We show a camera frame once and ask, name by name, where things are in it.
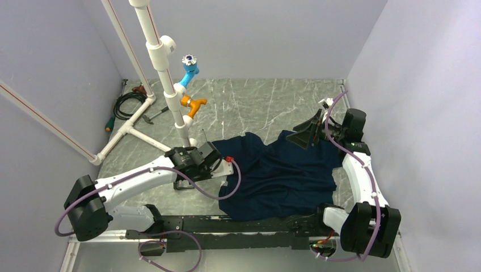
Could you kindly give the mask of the navy blue t-shirt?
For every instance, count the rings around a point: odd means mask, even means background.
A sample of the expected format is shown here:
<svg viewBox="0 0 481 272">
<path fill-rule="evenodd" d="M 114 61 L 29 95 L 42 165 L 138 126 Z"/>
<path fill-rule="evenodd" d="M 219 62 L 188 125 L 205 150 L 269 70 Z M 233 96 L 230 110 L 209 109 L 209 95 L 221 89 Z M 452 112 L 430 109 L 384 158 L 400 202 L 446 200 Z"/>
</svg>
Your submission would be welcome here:
<svg viewBox="0 0 481 272">
<path fill-rule="evenodd" d="M 252 221 L 311 215 L 321 204 L 333 203 L 332 172 L 341 167 L 337 148 L 321 141 L 303 149 L 287 141 L 291 134 L 283 130 L 270 144 L 250 132 L 213 142 L 239 166 L 218 193 L 222 212 L 237 221 Z M 229 193 L 231 197 L 222 198 Z"/>
</svg>

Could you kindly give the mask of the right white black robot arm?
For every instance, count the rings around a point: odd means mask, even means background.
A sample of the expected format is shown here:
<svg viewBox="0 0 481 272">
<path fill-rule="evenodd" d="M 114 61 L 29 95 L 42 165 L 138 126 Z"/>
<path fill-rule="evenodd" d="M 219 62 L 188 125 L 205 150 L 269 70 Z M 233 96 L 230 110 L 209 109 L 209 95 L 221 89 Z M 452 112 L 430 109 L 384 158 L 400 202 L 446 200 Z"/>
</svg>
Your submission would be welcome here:
<svg viewBox="0 0 481 272">
<path fill-rule="evenodd" d="M 307 121 L 294 127 L 287 140 L 308 149 L 321 140 L 331 141 L 345 170 L 354 205 L 341 208 L 331 204 L 318 207 L 313 229 L 319 235 L 334 231 L 340 247 L 357 258 L 390 256 L 401 221 L 398 209 L 392 208 L 382 195 L 371 166 L 371 152 L 363 142 L 366 113 L 348 109 L 343 122 L 330 123 L 326 109 L 320 109 Z"/>
</svg>

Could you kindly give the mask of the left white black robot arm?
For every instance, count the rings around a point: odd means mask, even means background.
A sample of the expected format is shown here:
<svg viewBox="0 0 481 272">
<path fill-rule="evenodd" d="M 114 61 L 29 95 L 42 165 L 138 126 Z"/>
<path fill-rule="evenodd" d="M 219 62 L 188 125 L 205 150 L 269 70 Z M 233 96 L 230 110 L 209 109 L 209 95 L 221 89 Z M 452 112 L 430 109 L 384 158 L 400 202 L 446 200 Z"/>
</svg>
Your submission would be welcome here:
<svg viewBox="0 0 481 272">
<path fill-rule="evenodd" d="M 161 185 L 180 182 L 198 189 L 197 182 L 234 173 L 233 164 L 223 158 L 211 142 L 200 147 L 174 147 L 153 161 L 116 176 L 93 180 L 80 177 L 65 203 L 63 217 L 78 241 L 92 240 L 105 231 L 130 230 L 149 238 L 162 236 L 165 222 L 153 204 L 123 206 L 123 202 Z"/>
</svg>

